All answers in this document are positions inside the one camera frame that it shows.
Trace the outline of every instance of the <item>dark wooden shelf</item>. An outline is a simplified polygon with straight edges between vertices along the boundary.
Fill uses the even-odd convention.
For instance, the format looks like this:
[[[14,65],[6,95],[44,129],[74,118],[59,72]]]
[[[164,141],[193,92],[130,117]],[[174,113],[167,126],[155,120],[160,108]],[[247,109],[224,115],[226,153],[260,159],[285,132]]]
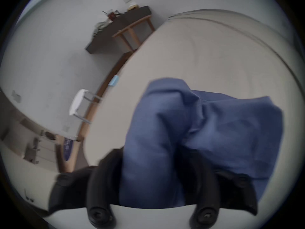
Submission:
[[[112,36],[118,31],[124,29],[125,27],[131,25],[135,21],[148,16],[151,11],[148,6],[140,7],[135,10],[128,11],[117,17],[111,24],[105,27],[102,31],[99,31],[97,35],[92,39],[92,41],[87,45],[86,50],[89,53],[94,53],[103,44],[110,40],[113,40]]]

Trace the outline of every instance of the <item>white table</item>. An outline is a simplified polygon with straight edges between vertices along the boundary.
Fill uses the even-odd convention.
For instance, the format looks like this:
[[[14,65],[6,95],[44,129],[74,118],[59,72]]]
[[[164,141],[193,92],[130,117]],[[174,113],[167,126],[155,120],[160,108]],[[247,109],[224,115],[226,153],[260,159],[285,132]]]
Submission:
[[[193,90],[241,99],[270,96],[283,110],[284,137],[259,213],[221,209],[213,227],[257,228],[290,192],[305,152],[304,99],[285,64],[296,76],[304,75],[303,61],[294,48],[248,17],[217,10],[175,16],[150,36],[125,64],[117,85],[106,91],[85,140],[85,157],[90,165],[97,165],[111,149],[124,145],[135,106],[148,82],[156,78],[182,78]],[[153,226],[163,223],[155,220]]]

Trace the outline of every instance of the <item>white stool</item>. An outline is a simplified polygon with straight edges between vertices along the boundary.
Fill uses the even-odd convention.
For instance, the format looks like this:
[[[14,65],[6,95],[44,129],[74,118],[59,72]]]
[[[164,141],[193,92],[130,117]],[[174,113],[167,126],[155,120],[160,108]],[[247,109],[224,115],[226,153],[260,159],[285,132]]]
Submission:
[[[90,101],[90,102],[93,102],[94,98],[93,99],[90,99],[90,98],[87,98],[85,96],[86,93],[90,93],[93,97],[96,97],[98,99],[102,99],[101,97],[93,94],[92,92],[86,90],[86,89],[80,89],[78,91],[78,93],[75,95],[72,103],[71,103],[71,106],[70,106],[70,110],[69,110],[69,115],[74,115],[76,116],[77,118],[81,119],[83,122],[86,122],[88,124],[91,124],[91,121],[87,120],[86,118],[84,118],[83,116],[80,116],[78,113],[77,113],[77,110],[79,108],[79,106],[81,105],[81,102],[83,100],[83,98],[85,98],[86,100]]]

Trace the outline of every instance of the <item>blue fabric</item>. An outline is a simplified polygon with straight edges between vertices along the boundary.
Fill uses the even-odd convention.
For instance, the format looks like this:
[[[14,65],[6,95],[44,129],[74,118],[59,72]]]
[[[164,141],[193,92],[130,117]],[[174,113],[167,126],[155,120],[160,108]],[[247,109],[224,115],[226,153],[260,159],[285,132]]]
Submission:
[[[134,208],[184,205],[173,155],[196,149],[215,168],[248,174],[260,199],[282,135],[282,113],[269,97],[236,99],[190,90],[180,79],[149,84],[137,105],[123,152],[120,204]]]

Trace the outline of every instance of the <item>wooden table leg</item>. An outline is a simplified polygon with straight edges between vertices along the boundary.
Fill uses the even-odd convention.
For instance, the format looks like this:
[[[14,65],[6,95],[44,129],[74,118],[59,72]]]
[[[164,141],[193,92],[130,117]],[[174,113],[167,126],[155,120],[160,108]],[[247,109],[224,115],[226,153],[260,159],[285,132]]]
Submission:
[[[135,34],[135,31],[132,28],[128,29],[128,32],[130,33],[130,35],[132,36],[132,38],[134,39],[135,43],[137,44],[137,46],[141,46],[140,40],[137,37],[137,35]]]
[[[155,28],[153,27],[153,25],[152,25],[152,23],[151,23],[151,21],[150,21],[149,18],[147,19],[147,23],[148,23],[148,25],[150,26],[152,32],[154,32],[154,31],[155,31]]]
[[[123,40],[123,43],[126,45],[128,50],[133,53],[133,49],[132,49],[131,45],[129,44],[129,42],[127,41],[127,39],[124,37],[123,34],[120,34],[120,38]]]

